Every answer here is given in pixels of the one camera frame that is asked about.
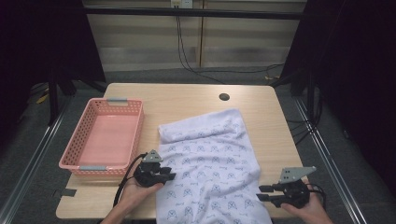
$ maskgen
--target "black wire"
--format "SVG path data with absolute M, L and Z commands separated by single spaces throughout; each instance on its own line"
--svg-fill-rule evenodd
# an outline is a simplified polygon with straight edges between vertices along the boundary
M 290 128 L 290 131 L 292 132 L 292 131 L 294 131 L 294 130 L 300 128 L 300 127 L 303 126 L 303 125 L 304 125 L 304 123 L 300 123 L 300 124 L 298 124 L 297 126 L 295 126 L 295 127 L 293 127 L 293 128 Z
M 308 134 L 308 133 L 310 133 L 310 131 L 307 131 L 306 129 L 304 129 L 304 130 L 300 131 L 299 133 L 293 134 L 291 137 L 296 137 L 296 136 L 298 136 L 298 135 L 300 135 L 302 133 Z
M 186 69 L 186 70 L 189 71 L 189 72 L 194 73 L 194 74 L 197 75 L 197 76 L 210 78 L 210 79 L 212 79 L 212 80 L 214 80 L 214 81 L 217 81 L 218 83 L 225 84 L 224 82 L 222 82 L 222 81 L 220 81 L 220 80 L 218 80 L 218 79 L 215 79 L 215 78 L 213 78 L 213 77 L 209 77 L 209 76 L 202 75 L 202 74 L 200 74 L 200 73 L 194 71 L 194 70 L 191 68 L 191 66 L 190 66 L 190 64 L 189 64 L 189 61 L 187 60 L 186 52 L 185 52 L 185 50 L 184 50 L 183 38 L 182 38 L 182 35 L 181 35 L 180 17 L 176 17 L 176 20 L 177 20 L 177 51 L 178 51 L 178 58 L 180 59 L 180 63 L 181 63 L 181 65 L 184 67 L 184 69 Z M 181 49 L 182 49 L 182 52 L 183 52 L 183 55 L 184 55 L 184 59 L 185 59 L 186 65 L 187 65 L 188 67 L 186 67 L 186 65 L 183 63 L 183 60 L 181 59 L 180 44 L 181 44 Z
M 133 177 L 133 176 L 131 176 L 131 177 L 128 178 L 128 174 L 131 172 L 132 167 L 134 167 L 134 164 L 137 162 L 137 160 L 139 160 L 140 158 L 144 158 L 147 154 L 148 153 L 140 154 L 139 156 L 134 158 L 134 160 L 132 161 L 131 165 L 129 165 L 128 170 L 125 173 L 124 178 L 121 180 L 121 182 L 119 184 L 119 188 L 117 189 L 116 196 L 114 197 L 113 207 L 116 206 L 117 203 L 119 203 L 119 199 L 120 199 L 123 187 L 125 186 L 126 182 Z
M 307 121 L 308 121 L 307 119 L 304 119 L 304 120 L 286 119 L 286 122 L 289 122 L 289 123 L 305 123 Z
M 183 53 L 184 56 L 184 61 L 186 63 L 186 65 L 183 63 L 183 60 L 181 58 L 181 53 L 180 53 L 180 45 L 181 45 L 181 51 Z M 186 69 L 189 72 L 194 73 L 197 76 L 201 76 L 201 77 L 206 77 L 206 78 L 210 78 L 214 81 L 217 81 L 221 84 L 225 84 L 224 82 L 215 79 L 213 77 L 209 77 L 209 76 L 205 76 L 203 75 L 203 73 L 217 73 L 217 72 L 221 72 L 221 73 L 240 73 L 240 74 L 249 74 L 249 73 L 260 73 L 260 72 L 266 72 L 267 74 L 267 84 L 269 84 L 269 73 L 268 71 L 274 68 L 277 68 L 281 65 L 283 65 L 284 63 L 277 63 L 277 64 L 271 64 L 268 65 L 267 67 L 265 67 L 264 69 L 261 70 L 256 70 L 256 71 L 233 71 L 233 70 L 205 70 L 205 71 L 196 71 L 194 69 L 192 69 L 192 67 L 189 64 L 189 61 L 187 60 L 187 56 L 186 56 L 186 51 L 184 50 L 184 43 L 183 43 L 183 37 L 181 34 L 181 22 L 180 22 L 180 17 L 177 16 L 177 51 L 178 51 L 178 58 L 180 60 L 181 65 L 183 66 L 184 69 Z
M 300 138 L 294 145 L 299 145 L 309 134 L 315 131 L 319 125 L 320 117 L 323 111 L 323 97 L 319 94 L 318 105 L 317 105 L 317 113 L 314 117 L 314 123 L 312 124 L 311 130 L 309 130 L 302 138 Z
M 318 193 L 322 197 L 322 207 L 326 211 L 326 193 L 323 191 L 323 188 L 316 184 L 307 184 L 313 187 L 317 187 L 318 189 L 310 189 L 309 192 Z

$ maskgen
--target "white cloth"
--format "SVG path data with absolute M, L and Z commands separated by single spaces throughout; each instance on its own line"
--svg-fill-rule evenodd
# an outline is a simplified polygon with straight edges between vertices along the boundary
M 256 193 L 260 166 L 237 109 L 160 125 L 162 166 L 177 173 L 157 192 L 157 223 L 272 223 Z

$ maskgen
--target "power outlet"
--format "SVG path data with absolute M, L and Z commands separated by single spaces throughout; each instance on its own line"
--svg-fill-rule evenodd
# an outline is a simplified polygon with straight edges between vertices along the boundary
M 192 0 L 181 0 L 182 8 L 192 8 Z
M 179 7 L 181 8 L 182 0 L 171 0 L 171 8 Z

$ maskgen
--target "black cable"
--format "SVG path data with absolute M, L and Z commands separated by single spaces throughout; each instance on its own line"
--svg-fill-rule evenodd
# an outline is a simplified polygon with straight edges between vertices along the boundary
M 304 125 L 304 123 L 302 122 L 302 123 L 298 124 L 297 126 L 295 126 L 295 127 L 293 127 L 293 128 L 290 128 L 290 131 L 292 132 L 292 131 L 294 131 L 294 130 L 300 128 L 300 127 L 303 126 L 303 125 Z
M 113 207 L 117 205 L 117 203 L 119 202 L 122 190 L 126 184 L 126 182 L 133 178 L 133 176 L 128 177 L 128 174 L 131 172 L 132 167 L 134 167 L 134 164 L 137 162 L 137 160 L 139 160 L 140 158 L 144 158 L 148 153 L 144 153 L 144 154 L 140 154 L 139 156 L 137 156 L 136 158 L 134 158 L 134 160 L 132 161 L 131 165 L 129 165 L 127 172 L 125 173 L 124 178 L 121 180 L 120 184 L 119 184 L 119 188 L 117 189 L 117 193 L 116 196 L 114 197 L 114 203 L 113 203 Z
M 222 81 L 220 81 L 220 80 L 218 80 L 218 79 L 215 79 L 215 78 L 213 78 L 213 77 L 209 77 L 209 76 L 202 75 L 202 74 L 200 74 L 200 73 L 194 71 L 194 70 L 191 68 L 191 66 L 190 66 L 190 64 L 189 64 L 189 61 L 187 60 L 186 52 L 185 52 L 185 50 L 184 50 L 183 38 L 182 38 L 182 34 L 181 34 L 180 17 L 176 17 L 176 20 L 177 20 L 177 51 L 178 51 L 178 58 L 179 58 L 179 60 L 180 60 L 181 65 L 184 67 L 184 69 L 186 69 L 186 70 L 189 71 L 189 72 L 194 73 L 194 74 L 197 75 L 197 76 L 210 78 L 210 79 L 212 79 L 212 80 L 214 80 L 214 81 L 217 81 L 218 83 L 225 84 L 224 82 L 222 82 Z M 181 49 L 182 49 L 182 52 L 183 52 L 183 55 L 184 55 L 184 59 L 185 59 L 185 61 L 186 61 L 186 65 L 187 65 L 188 67 L 186 67 L 186 65 L 183 63 L 183 60 L 181 59 L 180 44 L 181 44 Z
M 298 144 L 300 144 L 310 133 L 312 133 L 314 130 L 317 129 L 319 122 L 320 122 L 320 117 L 323 111 L 323 97 L 321 94 L 319 94 L 319 98 L 318 98 L 318 105 L 317 105 L 317 113 L 314 117 L 314 123 L 312 124 L 312 128 L 311 130 L 309 130 L 302 138 L 300 138 L 294 145 L 297 146 Z
M 278 86 L 291 83 L 291 81 L 292 81 L 295 77 L 299 76 L 303 71 L 304 71 L 304 69 L 299 68 L 299 69 L 297 69 L 296 71 L 294 71 L 294 72 L 292 72 L 291 74 L 289 74 L 288 76 L 283 76 L 282 78 L 278 79 L 277 81 L 271 83 L 270 86 L 273 87 L 273 88 L 276 88 L 276 87 L 278 87 Z
M 327 195 L 324 192 L 323 188 L 321 188 L 319 185 L 316 185 L 316 184 L 306 184 L 306 185 L 310 185 L 310 186 L 312 186 L 314 188 L 317 188 L 317 189 L 310 189 L 309 192 L 314 192 L 314 193 L 320 194 L 320 196 L 322 197 L 323 209 L 326 211 L 326 196 Z
M 307 121 L 308 121 L 307 119 L 303 119 L 303 120 L 286 119 L 286 122 L 289 122 L 289 123 L 305 123 Z
M 297 137 L 298 135 L 300 135 L 302 133 L 308 134 L 308 133 L 310 133 L 310 131 L 307 131 L 306 129 L 304 129 L 304 130 L 300 131 L 299 133 L 293 134 L 291 137 Z
M 186 63 L 187 66 L 183 63 L 183 60 L 182 60 L 182 58 L 181 58 L 180 45 L 181 45 L 181 51 L 182 51 L 183 56 L 184 56 L 184 61 L 185 61 L 185 63 Z M 221 72 L 221 73 L 240 73 L 240 74 L 249 74 L 249 73 L 266 72 L 266 73 L 267 73 L 267 76 L 268 76 L 268 81 L 269 81 L 269 73 L 268 73 L 268 71 L 271 70 L 271 69 L 277 68 L 277 67 L 279 67 L 279 66 L 281 66 L 281 65 L 284 64 L 284 63 L 271 64 L 271 65 L 268 65 L 267 67 L 265 67 L 264 69 L 256 70 L 256 71 L 243 71 L 243 72 L 241 72 L 241 71 L 233 71 L 233 70 L 205 70 L 205 71 L 196 71 L 196 70 L 192 69 L 192 67 L 190 66 L 189 61 L 187 60 L 186 51 L 184 50 L 183 37 L 182 37 L 182 34 L 181 34 L 180 17 L 177 17 L 177 51 L 178 51 L 178 58 L 179 58 L 180 63 L 181 63 L 181 65 L 183 66 L 184 69 L 186 69 L 186 70 L 189 71 L 189 72 L 194 73 L 194 74 L 197 75 L 197 76 L 210 78 L 210 79 L 212 79 L 212 80 L 214 80 L 214 81 L 217 81 L 217 82 L 219 82 L 219 83 L 221 83 L 221 84 L 225 84 L 225 83 L 222 82 L 222 81 L 220 81 L 220 80 L 218 80 L 218 79 L 215 79 L 215 78 L 213 78 L 213 77 L 205 76 L 205 75 L 203 75 L 203 73 L 217 73 L 217 72 Z

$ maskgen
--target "wall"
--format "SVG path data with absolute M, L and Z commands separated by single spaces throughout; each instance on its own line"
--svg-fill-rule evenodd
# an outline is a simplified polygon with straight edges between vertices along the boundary
M 165 0 L 85 0 L 86 6 L 170 7 Z M 196 0 L 194 8 L 301 12 L 305 1 Z M 105 71 L 181 67 L 174 17 L 89 15 Z M 283 63 L 297 21 L 180 18 L 192 67 Z

